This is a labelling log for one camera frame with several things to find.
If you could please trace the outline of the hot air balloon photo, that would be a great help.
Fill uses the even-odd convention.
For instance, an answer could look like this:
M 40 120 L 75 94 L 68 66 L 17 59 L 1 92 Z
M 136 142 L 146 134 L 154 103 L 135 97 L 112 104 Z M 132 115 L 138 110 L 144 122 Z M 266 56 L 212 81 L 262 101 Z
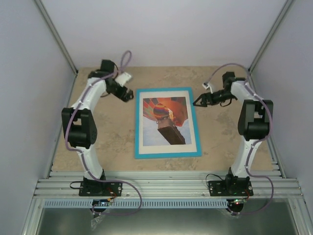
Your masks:
M 157 124 L 157 131 L 170 145 L 185 145 L 179 128 L 188 120 L 186 97 L 144 98 L 143 116 Z

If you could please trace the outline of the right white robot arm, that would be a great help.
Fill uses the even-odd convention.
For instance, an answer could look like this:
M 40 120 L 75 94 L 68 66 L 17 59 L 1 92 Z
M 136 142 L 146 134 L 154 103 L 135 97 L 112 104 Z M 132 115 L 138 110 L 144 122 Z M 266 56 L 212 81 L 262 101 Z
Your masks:
M 222 105 L 226 101 L 240 101 L 238 133 L 242 142 L 225 178 L 207 181 L 207 187 L 211 196 L 252 196 L 250 169 L 258 147 L 270 135 L 273 102 L 261 98 L 245 78 L 236 77 L 233 72 L 226 72 L 222 81 L 223 88 L 218 91 L 214 91 L 208 81 L 204 82 L 207 92 L 201 94 L 193 105 L 207 107 Z

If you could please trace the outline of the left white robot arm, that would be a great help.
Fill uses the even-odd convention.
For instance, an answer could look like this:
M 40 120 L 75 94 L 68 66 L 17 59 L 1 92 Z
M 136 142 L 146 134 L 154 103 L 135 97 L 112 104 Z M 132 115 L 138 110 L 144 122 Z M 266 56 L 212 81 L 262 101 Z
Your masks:
M 100 68 L 88 75 L 77 101 L 61 112 L 66 148 L 77 152 L 85 172 L 84 181 L 91 182 L 90 190 L 95 195 L 103 195 L 107 191 L 107 180 L 94 146 L 98 133 L 93 111 L 104 93 L 123 102 L 132 100 L 133 91 L 125 87 L 131 78 L 130 74 L 119 72 L 115 62 L 102 60 Z

